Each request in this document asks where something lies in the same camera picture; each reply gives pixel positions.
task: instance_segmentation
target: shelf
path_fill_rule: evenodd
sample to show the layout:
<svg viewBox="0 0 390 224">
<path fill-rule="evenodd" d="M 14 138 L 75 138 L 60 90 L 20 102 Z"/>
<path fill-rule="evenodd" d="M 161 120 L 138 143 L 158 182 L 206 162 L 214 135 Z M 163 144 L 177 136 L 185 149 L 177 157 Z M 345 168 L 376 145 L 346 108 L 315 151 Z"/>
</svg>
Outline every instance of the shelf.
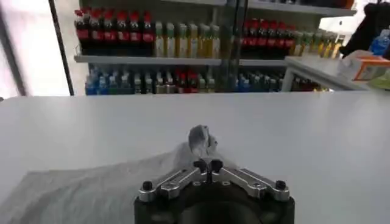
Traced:
<svg viewBox="0 0 390 224">
<path fill-rule="evenodd" d="M 241 59 L 239 61 L 240 66 L 286 66 L 284 60 L 254 60 L 254 59 Z"/>
<path fill-rule="evenodd" d="M 349 9 L 315 7 L 309 5 L 282 4 L 282 3 L 274 3 L 274 2 L 260 2 L 254 0 L 248 1 L 248 8 L 317 14 L 325 17 L 353 16 L 354 14 L 356 14 L 356 11 L 349 10 Z"/>
<path fill-rule="evenodd" d="M 128 64 L 128 65 L 220 65 L 221 59 L 209 58 L 154 58 L 154 57 L 126 57 L 126 56 L 74 56 L 79 63 L 97 64 Z"/>
<path fill-rule="evenodd" d="M 162 0 L 162 1 L 203 4 L 203 5 L 226 5 L 226 0 Z"/>
</svg>

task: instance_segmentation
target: white table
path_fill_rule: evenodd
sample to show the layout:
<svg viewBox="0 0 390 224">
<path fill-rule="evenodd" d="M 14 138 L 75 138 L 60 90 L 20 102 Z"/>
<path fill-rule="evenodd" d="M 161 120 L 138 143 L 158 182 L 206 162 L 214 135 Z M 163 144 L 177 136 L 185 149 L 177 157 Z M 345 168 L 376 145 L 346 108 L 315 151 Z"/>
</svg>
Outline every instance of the white table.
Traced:
<svg viewBox="0 0 390 224">
<path fill-rule="evenodd" d="M 333 90 L 372 90 L 367 82 L 351 81 L 339 73 L 339 60 L 320 57 L 286 57 L 287 70 L 282 91 L 290 92 L 294 76 L 312 80 Z"/>
<path fill-rule="evenodd" d="M 286 180 L 296 223 L 388 223 L 389 114 L 389 99 L 368 91 L 9 99 L 0 201 L 28 170 L 145 158 L 206 124 L 228 158 Z"/>
</svg>

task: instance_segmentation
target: water bottle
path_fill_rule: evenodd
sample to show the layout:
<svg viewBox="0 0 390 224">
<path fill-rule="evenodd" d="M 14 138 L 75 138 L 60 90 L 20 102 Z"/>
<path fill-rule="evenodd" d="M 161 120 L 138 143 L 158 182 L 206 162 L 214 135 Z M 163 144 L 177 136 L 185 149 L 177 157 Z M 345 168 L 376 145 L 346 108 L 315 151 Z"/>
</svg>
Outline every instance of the water bottle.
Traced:
<svg viewBox="0 0 390 224">
<path fill-rule="evenodd" d="M 382 56 L 385 54 L 386 49 L 388 48 L 390 44 L 390 30 L 389 29 L 384 29 L 382 30 L 381 34 L 379 37 L 376 37 L 371 46 L 370 46 L 370 51 L 374 53 L 374 55 Z"/>
</svg>

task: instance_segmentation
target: red label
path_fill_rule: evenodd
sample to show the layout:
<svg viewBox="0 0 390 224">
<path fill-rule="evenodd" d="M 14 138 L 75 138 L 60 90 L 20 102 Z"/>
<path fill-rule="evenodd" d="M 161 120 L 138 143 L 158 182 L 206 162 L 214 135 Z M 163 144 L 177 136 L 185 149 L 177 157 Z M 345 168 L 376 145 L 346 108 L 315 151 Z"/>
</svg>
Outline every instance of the red label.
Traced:
<svg viewBox="0 0 390 224">
<path fill-rule="evenodd" d="M 267 39 L 266 38 L 259 38 L 259 39 L 257 39 L 257 45 L 259 45 L 259 46 L 267 45 Z"/>
<path fill-rule="evenodd" d="M 116 32 L 114 32 L 114 31 L 104 32 L 104 39 L 106 41 L 115 41 L 116 40 Z"/>
<path fill-rule="evenodd" d="M 94 31 L 92 31 L 92 39 L 94 39 L 94 40 L 103 40 L 104 39 L 104 33 L 102 31 L 94 30 Z"/>
<path fill-rule="evenodd" d="M 294 40 L 286 40 L 286 47 L 292 47 L 294 45 Z"/>
<path fill-rule="evenodd" d="M 130 33 L 130 41 L 131 42 L 140 42 L 141 34 L 140 33 Z"/>
<path fill-rule="evenodd" d="M 149 33 L 144 33 L 142 35 L 142 40 L 144 40 L 144 42 L 153 42 L 154 41 L 154 36 L 152 34 L 149 34 Z"/>
<path fill-rule="evenodd" d="M 276 46 L 284 47 L 285 46 L 285 39 L 276 41 Z"/>
<path fill-rule="evenodd" d="M 129 32 L 118 32 L 118 39 L 121 41 L 129 41 L 130 40 L 130 33 Z"/>
<path fill-rule="evenodd" d="M 270 47 L 275 46 L 276 40 L 275 39 L 268 39 L 267 45 Z"/>
<path fill-rule="evenodd" d="M 88 39 L 88 30 L 76 30 L 76 34 L 80 40 Z"/>
<path fill-rule="evenodd" d="M 242 44 L 243 46 L 248 45 L 248 40 L 247 40 L 247 38 L 242 38 L 242 39 L 241 39 L 241 44 Z"/>
<path fill-rule="evenodd" d="M 256 46 L 257 44 L 257 38 L 250 38 L 249 39 L 249 45 Z"/>
</svg>

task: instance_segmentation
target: screw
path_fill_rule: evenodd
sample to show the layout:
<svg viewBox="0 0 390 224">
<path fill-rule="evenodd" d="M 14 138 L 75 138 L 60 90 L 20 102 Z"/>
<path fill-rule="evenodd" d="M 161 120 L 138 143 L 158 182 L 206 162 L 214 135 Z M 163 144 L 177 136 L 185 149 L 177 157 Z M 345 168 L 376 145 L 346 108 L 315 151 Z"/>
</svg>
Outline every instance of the screw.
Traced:
<svg viewBox="0 0 390 224">
<path fill-rule="evenodd" d="M 276 181 L 275 188 L 280 191 L 284 191 L 286 189 L 286 182 L 282 180 Z"/>
<path fill-rule="evenodd" d="M 142 189 L 143 189 L 144 191 L 150 191 L 150 190 L 152 190 L 152 188 L 153 188 L 153 183 L 150 182 L 150 181 L 145 181 L 145 182 L 142 184 Z"/>
</svg>

